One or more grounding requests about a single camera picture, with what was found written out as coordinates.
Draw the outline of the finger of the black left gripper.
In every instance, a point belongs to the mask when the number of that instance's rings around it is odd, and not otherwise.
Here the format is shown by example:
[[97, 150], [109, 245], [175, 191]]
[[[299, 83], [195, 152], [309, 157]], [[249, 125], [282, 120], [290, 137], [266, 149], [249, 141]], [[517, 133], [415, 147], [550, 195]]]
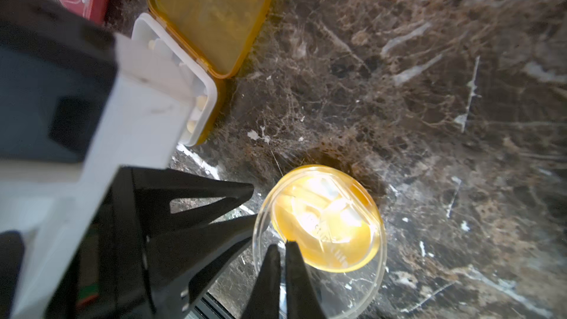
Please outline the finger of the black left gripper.
[[192, 227], [146, 247], [155, 318], [186, 318], [226, 267], [252, 242], [256, 216]]
[[[238, 208], [254, 193], [249, 183], [219, 181], [174, 169], [133, 168], [134, 193], [141, 224], [148, 236], [208, 224]], [[175, 199], [218, 200], [177, 213], [171, 212]]]

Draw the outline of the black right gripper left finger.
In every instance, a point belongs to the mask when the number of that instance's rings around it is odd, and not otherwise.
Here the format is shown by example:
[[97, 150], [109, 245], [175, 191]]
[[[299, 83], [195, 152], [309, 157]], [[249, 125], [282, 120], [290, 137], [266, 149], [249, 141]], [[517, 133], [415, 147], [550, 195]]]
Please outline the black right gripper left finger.
[[242, 319], [278, 319], [280, 283], [281, 254], [277, 245], [270, 245]]

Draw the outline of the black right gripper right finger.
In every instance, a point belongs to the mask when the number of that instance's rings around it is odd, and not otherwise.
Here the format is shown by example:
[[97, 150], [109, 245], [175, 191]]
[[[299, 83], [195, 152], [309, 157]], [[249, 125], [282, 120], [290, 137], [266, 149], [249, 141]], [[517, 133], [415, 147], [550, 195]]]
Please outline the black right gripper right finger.
[[285, 267], [288, 319], [325, 319], [297, 242], [286, 243]]

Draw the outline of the yellow round pillbox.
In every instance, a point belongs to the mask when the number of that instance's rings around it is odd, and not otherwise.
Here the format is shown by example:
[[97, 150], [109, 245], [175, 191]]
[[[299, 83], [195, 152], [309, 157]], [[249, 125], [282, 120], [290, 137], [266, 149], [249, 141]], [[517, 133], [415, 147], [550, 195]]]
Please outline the yellow round pillbox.
[[376, 202], [354, 178], [325, 165], [284, 175], [255, 221], [256, 271], [269, 246], [296, 242], [328, 318], [357, 318], [373, 301], [385, 274], [387, 237]]

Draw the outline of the white pillbox with amber lid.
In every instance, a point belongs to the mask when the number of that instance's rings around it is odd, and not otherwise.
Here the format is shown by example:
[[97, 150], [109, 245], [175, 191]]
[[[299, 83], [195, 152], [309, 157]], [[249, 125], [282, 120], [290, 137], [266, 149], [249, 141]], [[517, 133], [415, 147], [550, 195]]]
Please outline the white pillbox with amber lid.
[[193, 110], [180, 137], [192, 147], [214, 127], [225, 81], [242, 66], [259, 34], [270, 0], [147, 0], [131, 38], [173, 62], [191, 91]]

